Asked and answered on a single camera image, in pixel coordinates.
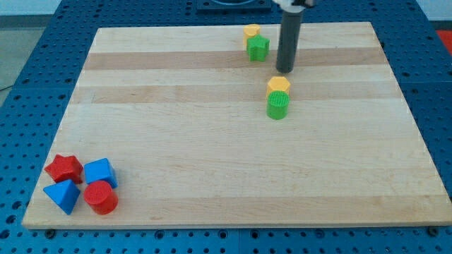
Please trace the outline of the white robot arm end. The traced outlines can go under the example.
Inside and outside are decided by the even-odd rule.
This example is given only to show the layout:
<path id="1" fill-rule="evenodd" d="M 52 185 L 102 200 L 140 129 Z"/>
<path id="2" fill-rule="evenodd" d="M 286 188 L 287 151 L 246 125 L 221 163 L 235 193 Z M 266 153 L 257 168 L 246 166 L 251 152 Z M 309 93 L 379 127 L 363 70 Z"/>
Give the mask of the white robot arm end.
<path id="1" fill-rule="evenodd" d="M 317 0 L 273 0 L 273 2 L 288 13 L 301 13 L 304 9 L 317 4 Z"/>

